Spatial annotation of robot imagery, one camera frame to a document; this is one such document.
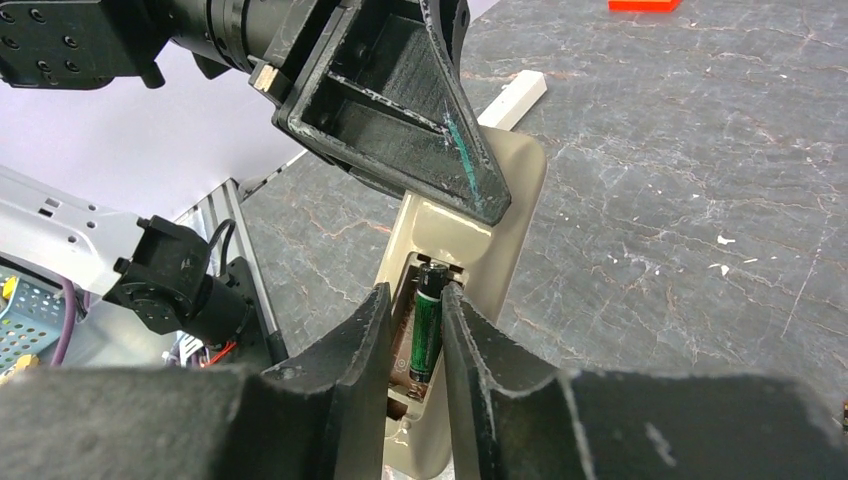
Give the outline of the green AAA battery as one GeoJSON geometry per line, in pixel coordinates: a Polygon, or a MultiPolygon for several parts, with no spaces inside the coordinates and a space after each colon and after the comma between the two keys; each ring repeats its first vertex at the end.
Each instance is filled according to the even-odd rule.
{"type": "Polygon", "coordinates": [[[430,381],[441,350],[441,293],[449,282],[448,272],[438,263],[422,264],[419,271],[409,360],[409,376],[418,383],[430,381]]]}

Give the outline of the beige remote control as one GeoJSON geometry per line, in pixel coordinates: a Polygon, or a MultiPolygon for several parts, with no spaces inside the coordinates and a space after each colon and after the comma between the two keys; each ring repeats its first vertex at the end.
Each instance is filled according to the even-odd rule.
{"type": "Polygon", "coordinates": [[[449,266],[450,276],[490,321],[497,320],[511,283],[547,172],[545,152],[530,136],[484,131],[506,179],[511,204],[490,227],[418,194],[404,196],[376,280],[391,286],[392,346],[384,462],[415,479],[440,475],[452,455],[447,387],[438,363],[431,380],[409,376],[414,281],[420,264],[449,266]]]}

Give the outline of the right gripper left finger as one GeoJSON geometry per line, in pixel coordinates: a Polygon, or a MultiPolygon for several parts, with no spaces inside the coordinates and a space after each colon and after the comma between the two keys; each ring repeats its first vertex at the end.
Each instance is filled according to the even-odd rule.
{"type": "Polygon", "coordinates": [[[5,479],[376,479],[391,291],[263,372],[44,368],[1,389],[5,479]]]}

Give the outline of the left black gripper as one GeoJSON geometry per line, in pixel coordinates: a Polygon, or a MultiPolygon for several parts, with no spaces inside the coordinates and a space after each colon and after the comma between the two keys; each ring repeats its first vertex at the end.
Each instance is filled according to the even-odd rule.
{"type": "Polygon", "coordinates": [[[511,195],[459,78],[464,1],[256,1],[249,83],[280,129],[363,184],[488,226],[511,195]]]}

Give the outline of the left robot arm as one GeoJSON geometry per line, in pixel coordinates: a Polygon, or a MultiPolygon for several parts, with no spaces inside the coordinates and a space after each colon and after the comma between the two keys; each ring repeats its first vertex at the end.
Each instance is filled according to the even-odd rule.
{"type": "Polygon", "coordinates": [[[459,78],[469,21],[464,1],[5,1],[1,78],[155,89],[173,43],[208,79],[246,73],[279,130],[362,184],[493,226],[511,194],[459,78]]]}

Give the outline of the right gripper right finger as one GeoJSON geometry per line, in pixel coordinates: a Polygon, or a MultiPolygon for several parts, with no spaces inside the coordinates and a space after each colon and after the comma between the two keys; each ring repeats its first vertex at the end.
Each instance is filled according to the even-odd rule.
{"type": "Polygon", "coordinates": [[[442,294],[459,479],[843,479],[847,443],[815,392],[739,370],[557,368],[458,286],[442,294]]]}

